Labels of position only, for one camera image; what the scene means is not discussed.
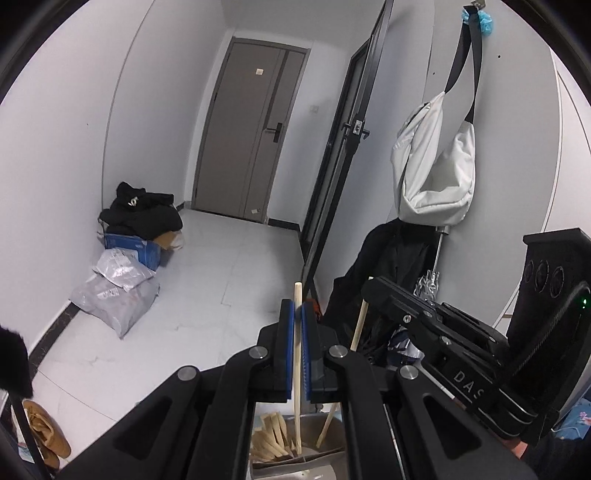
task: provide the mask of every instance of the white plastic package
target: white plastic package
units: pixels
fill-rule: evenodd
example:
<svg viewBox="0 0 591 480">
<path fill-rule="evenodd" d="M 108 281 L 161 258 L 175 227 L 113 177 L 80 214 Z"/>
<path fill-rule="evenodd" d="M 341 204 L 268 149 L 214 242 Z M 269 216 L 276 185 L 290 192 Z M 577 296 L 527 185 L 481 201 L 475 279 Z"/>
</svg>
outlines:
<svg viewBox="0 0 591 480">
<path fill-rule="evenodd" d="M 105 277 L 96 275 L 76 288 L 70 301 L 84 312 L 103 320 L 119 338 L 123 338 L 150 309 L 159 290 L 160 284 L 156 278 L 149 278 L 125 291 Z"/>
<path fill-rule="evenodd" d="M 103 275 L 111 283 L 129 291 L 156 273 L 138 261 L 135 250 L 109 248 L 96 263 L 94 271 Z"/>
</svg>

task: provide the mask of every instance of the white wall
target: white wall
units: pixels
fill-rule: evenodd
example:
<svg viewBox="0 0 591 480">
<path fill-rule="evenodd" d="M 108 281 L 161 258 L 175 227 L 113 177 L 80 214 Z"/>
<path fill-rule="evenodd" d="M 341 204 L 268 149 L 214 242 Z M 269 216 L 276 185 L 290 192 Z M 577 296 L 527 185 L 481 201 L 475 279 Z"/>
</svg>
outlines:
<svg viewBox="0 0 591 480">
<path fill-rule="evenodd" d="M 461 9 L 462 2 L 454 4 Z M 436 25 L 457 21 L 454 8 L 439 5 Z M 486 11 L 495 31 L 483 39 L 474 121 L 475 196 L 466 218 L 444 241 L 437 299 L 493 324 L 521 278 L 522 237 L 544 229 L 547 220 L 559 155 L 560 105 L 548 45 L 500 0 L 487 2 Z M 458 35 L 436 28 L 433 45 L 447 48 L 433 50 L 424 99 L 444 88 Z M 471 58 L 466 67 L 446 96 L 441 146 L 472 103 Z"/>
<path fill-rule="evenodd" d="M 431 28 L 427 23 L 433 18 L 433 1 L 395 4 L 398 22 L 388 31 L 367 114 L 372 134 L 353 159 L 316 274 L 322 304 L 332 280 L 355 260 L 368 231 L 388 217 L 393 203 L 389 158 L 396 132 L 413 108 L 443 90 L 457 46 L 462 5 L 459 0 L 435 3 L 427 74 L 431 35 L 425 30 Z M 438 300 L 493 323 L 521 275 L 521 237 L 544 225 L 556 173 L 560 115 L 547 45 L 500 0 L 487 2 L 486 11 L 495 21 L 495 32 L 483 41 L 475 117 L 475 197 L 466 219 L 444 242 Z M 390 40 L 394 35 L 397 41 Z M 457 131 L 472 103 L 471 92 L 470 57 L 446 101 L 441 146 Z"/>
<path fill-rule="evenodd" d="M 573 76 L 552 53 L 558 75 L 561 143 L 558 175 L 545 231 L 579 227 L 591 235 L 591 106 Z M 513 314 L 520 278 L 514 280 L 515 293 L 504 312 Z M 509 319 L 500 319 L 496 328 L 505 333 Z"/>
<path fill-rule="evenodd" d="M 365 8 L 354 0 L 224 0 L 222 4 L 226 16 L 236 20 L 217 53 L 197 115 L 185 200 L 193 195 L 204 120 L 231 37 L 309 48 L 267 209 L 270 218 L 303 226 L 350 57 L 369 37 L 381 0 L 366 2 Z M 318 112 L 310 112 L 313 105 Z"/>
<path fill-rule="evenodd" d="M 225 32 L 219 0 L 155 0 L 129 51 L 113 103 L 105 206 L 121 181 L 183 201 L 197 108 Z"/>
<path fill-rule="evenodd" d="M 361 142 L 326 241 L 316 287 L 326 307 L 332 281 L 355 261 L 367 233 L 384 223 L 394 202 L 390 152 L 408 114 L 421 103 L 433 33 L 433 0 L 394 3 Z"/>
<path fill-rule="evenodd" d="M 0 105 L 3 326 L 30 348 L 88 278 L 109 106 L 151 0 L 90 1 L 41 46 Z"/>
</svg>

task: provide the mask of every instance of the silver screw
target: silver screw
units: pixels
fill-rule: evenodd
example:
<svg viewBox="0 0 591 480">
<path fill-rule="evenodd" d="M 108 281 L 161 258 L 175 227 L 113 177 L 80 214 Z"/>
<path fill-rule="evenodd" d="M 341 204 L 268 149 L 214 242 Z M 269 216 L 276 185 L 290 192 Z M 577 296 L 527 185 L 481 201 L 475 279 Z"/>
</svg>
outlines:
<svg viewBox="0 0 591 480">
<path fill-rule="evenodd" d="M 404 365 L 400 369 L 400 376 L 406 380 L 414 380 L 418 377 L 418 369 L 412 365 Z"/>
<path fill-rule="evenodd" d="M 330 356 L 334 356 L 335 358 L 343 358 L 347 353 L 349 353 L 347 347 L 342 345 L 333 345 L 329 348 Z"/>
<path fill-rule="evenodd" d="M 197 369 L 195 367 L 182 367 L 178 369 L 177 377 L 183 382 L 188 382 L 197 376 Z"/>
<path fill-rule="evenodd" d="M 268 353 L 269 353 L 269 350 L 267 350 L 265 347 L 260 346 L 260 345 L 254 346 L 248 351 L 248 355 L 250 355 L 251 358 L 254 358 L 255 360 L 260 360 L 261 358 L 265 358 Z"/>
</svg>

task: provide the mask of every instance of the black jacket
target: black jacket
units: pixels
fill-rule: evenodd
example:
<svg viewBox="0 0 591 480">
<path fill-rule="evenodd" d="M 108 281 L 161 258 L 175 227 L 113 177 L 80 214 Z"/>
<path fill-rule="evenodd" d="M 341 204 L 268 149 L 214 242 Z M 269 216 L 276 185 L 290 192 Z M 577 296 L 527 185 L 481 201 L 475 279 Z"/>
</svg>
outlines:
<svg viewBox="0 0 591 480">
<path fill-rule="evenodd" d="M 361 287 L 368 277 L 381 275 L 413 291 L 417 279 L 433 266 L 438 234 L 431 226 L 399 219 L 378 225 L 363 241 L 355 263 L 335 278 L 322 323 L 333 328 L 343 345 L 350 345 L 361 308 Z M 388 341 L 395 325 L 369 306 L 358 351 L 385 365 Z"/>
<path fill-rule="evenodd" d="M 183 228 L 183 221 L 173 206 L 174 195 L 149 193 L 122 182 L 117 187 L 117 198 L 100 213 L 99 219 L 107 223 L 107 233 L 138 236 L 154 240 L 165 232 Z"/>
</svg>

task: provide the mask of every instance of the door lock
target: door lock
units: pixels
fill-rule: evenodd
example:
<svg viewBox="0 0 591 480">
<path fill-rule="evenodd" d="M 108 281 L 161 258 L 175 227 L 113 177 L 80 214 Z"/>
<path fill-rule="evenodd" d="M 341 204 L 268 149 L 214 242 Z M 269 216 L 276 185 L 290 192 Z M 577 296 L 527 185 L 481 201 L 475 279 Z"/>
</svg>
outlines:
<svg viewBox="0 0 591 480">
<path fill-rule="evenodd" d="M 341 129 L 343 129 L 343 128 L 346 128 L 347 130 L 349 130 L 349 129 L 351 129 L 351 125 L 345 122 L 343 124 L 343 126 L 341 127 Z M 353 133 L 355 135 L 359 135 L 360 133 L 363 134 L 364 140 L 369 137 L 369 130 L 366 130 L 365 128 L 363 128 L 363 122 L 361 120 L 355 121 L 355 126 L 353 127 Z"/>
<path fill-rule="evenodd" d="M 282 129 L 283 124 L 281 122 L 277 122 L 276 128 L 265 128 L 265 132 L 275 132 L 275 135 L 273 135 L 273 143 L 279 143 L 279 137 L 281 136 Z"/>
</svg>

